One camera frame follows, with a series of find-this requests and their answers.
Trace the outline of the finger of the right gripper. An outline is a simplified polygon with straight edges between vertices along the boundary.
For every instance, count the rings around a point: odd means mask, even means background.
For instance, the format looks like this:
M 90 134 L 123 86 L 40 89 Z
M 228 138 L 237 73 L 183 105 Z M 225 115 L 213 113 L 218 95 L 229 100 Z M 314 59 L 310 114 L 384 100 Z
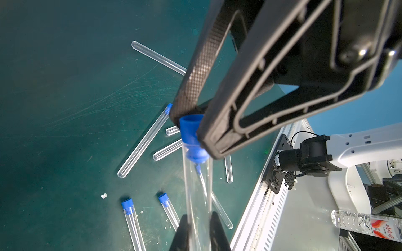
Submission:
M 219 159 L 380 87 L 402 43 L 401 1 L 267 1 L 198 131 Z
M 238 52 L 246 35 L 247 1 L 211 1 L 196 49 L 170 111 L 177 126 L 180 118 L 197 112 L 197 102 L 228 35 Z

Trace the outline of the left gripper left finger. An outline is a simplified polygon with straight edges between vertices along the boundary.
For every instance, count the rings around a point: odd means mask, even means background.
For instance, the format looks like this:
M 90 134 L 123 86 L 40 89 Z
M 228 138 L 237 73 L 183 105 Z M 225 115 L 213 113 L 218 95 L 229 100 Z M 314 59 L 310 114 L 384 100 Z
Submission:
M 169 251 L 189 251 L 189 223 L 187 214 L 181 217 Z

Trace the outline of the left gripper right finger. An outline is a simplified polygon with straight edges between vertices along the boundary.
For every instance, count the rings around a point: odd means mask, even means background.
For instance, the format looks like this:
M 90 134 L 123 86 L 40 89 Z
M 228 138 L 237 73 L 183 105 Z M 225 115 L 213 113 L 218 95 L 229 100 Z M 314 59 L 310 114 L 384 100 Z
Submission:
M 209 235 L 212 251 L 231 251 L 219 215 L 214 211 L 211 213 Z

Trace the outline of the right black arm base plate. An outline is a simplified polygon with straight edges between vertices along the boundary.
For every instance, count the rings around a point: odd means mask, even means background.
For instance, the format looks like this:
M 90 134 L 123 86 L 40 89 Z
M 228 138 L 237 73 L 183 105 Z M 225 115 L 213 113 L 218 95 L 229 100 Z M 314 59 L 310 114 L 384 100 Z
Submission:
M 281 134 L 274 148 L 272 153 L 268 159 L 267 166 L 265 168 L 262 181 L 265 182 L 268 188 L 275 194 L 280 192 L 281 186 L 285 179 L 285 174 L 280 169 L 280 164 L 278 160 L 278 155 L 282 151 L 290 150 L 291 145 L 289 143 L 289 139 L 285 134 Z

